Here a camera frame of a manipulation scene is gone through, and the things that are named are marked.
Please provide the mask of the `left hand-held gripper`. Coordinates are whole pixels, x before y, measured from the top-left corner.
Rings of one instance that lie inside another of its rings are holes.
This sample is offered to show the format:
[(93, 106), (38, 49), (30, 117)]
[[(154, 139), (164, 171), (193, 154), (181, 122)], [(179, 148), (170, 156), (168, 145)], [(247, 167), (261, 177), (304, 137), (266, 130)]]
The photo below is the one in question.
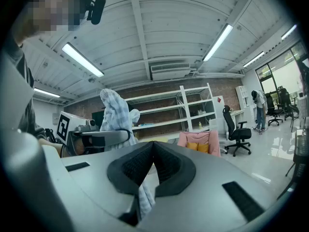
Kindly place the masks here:
[(95, 120), (66, 112), (60, 113), (56, 134), (67, 155), (77, 155), (73, 143), (78, 138), (82, 138), (84, 144), (83, 155), (98, 153), (99, 147), (120, 144), (130, 139), (128, 130), (99, 131)]

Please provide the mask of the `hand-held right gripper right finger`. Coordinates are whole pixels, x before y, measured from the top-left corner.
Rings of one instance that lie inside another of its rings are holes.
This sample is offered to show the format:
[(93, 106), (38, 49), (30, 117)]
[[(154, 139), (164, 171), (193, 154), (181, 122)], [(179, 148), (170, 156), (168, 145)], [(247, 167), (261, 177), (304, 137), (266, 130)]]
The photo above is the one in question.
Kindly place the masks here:
[[(259, 232), (280, 212), (291, 193), (280, 199), (266, 186), (221, 157), (177, 145), (172, 150), (196, 166), (191, 184), (180, 194), (159, 197), (150, 213), (137, 225), (143, 232)], [(263, 209), (248, 221), (223, 188), (235, 181)]]

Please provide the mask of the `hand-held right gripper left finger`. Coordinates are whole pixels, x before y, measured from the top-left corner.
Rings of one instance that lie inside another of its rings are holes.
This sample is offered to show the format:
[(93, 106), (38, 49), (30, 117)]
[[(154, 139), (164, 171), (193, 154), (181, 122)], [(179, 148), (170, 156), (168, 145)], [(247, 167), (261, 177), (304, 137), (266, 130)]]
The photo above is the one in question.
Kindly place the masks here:
[(65, 158), (62, 163), (69, 177), (63, 202), (72, 217), (146, 218), (153, 211), (147, 183), (154, 164), (152, 142)]

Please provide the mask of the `person's left hand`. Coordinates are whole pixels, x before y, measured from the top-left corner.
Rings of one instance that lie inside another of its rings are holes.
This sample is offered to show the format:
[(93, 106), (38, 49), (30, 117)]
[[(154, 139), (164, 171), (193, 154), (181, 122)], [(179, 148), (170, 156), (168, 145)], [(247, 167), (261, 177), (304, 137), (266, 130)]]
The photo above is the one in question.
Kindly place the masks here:
[(73, 143), (74, 151), (77, 155), (82, 155), (84, 153), (84, 144), (82, 138), (78, 138)]

